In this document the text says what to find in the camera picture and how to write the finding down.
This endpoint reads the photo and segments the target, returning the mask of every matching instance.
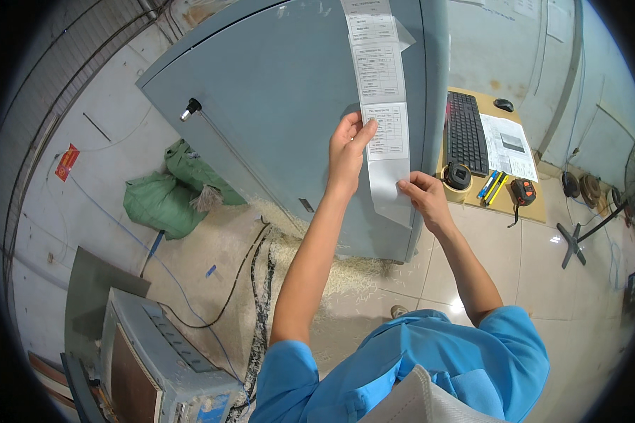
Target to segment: shoe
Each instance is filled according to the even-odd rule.
[[[391,317],[397,319],[398,317],[409,313],[409,310],[402,307],[401,305],[394,305],[391,307]]]

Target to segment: blue shirt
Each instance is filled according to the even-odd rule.
[[[550,370],[546,348],[520,307],[492,311],[479,328],[417,310],[379,326],[322,381],[306,344],[271,345],[250,422],[354,422],[416,364],[473,409],[511,422],[525,419]]]

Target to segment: gray metal cabinet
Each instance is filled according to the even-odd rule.
[[[418,1],[391,3],[417,41],[402,53],[410,164],[428,171],[437,162],[446,98],[446,6],[432,2],[436,25],[424,32],[429,11]],[[318,206],[330,135],[344,114],[359,109],[347,35],[339,0],[240,0],[182,38],[137,85],[241,195],[311,221],[299,199]],[[190,98],[202,104],[203,116],[180,122]],[[409,230],[374,212],[365,163],[337,253],[409,261],[423,220],[414,213],[411,223]]]

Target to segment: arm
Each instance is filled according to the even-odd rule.
[[[332,135],[327,189],[282,282],[270,344],[285,340],[309,343],[310,326],[332,267],[346,206],[357,190],[362,150],[374,133],[376,121],[363,128],[356,112],[344,117]]]
[[[503,307],[501,296],[454,224],[442,182],[421,172],[412,172],[410,181],[400,181],[398,186],[412,199],[416,210],[423,215],[428,230],[435,234],[442,245],[456,279],[458,296],[468,318],[478,327],[489,313]]]

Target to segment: hand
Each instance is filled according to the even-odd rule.
[[[447,197],[439,179],[415,171],[410,174],[410,182],[400,181],[398,186],[412,199],[412,205],[421,212],[423,221],[430,232],[438,235],[454,227],[454,220],[449,214]]]
[[[363,127],[360,112],[347,114],[341,119],[329,140],[327,191],[348,199],[355,194],[362,169],[362,150],[376,133],[377,127],[375,120],[370,120]]]

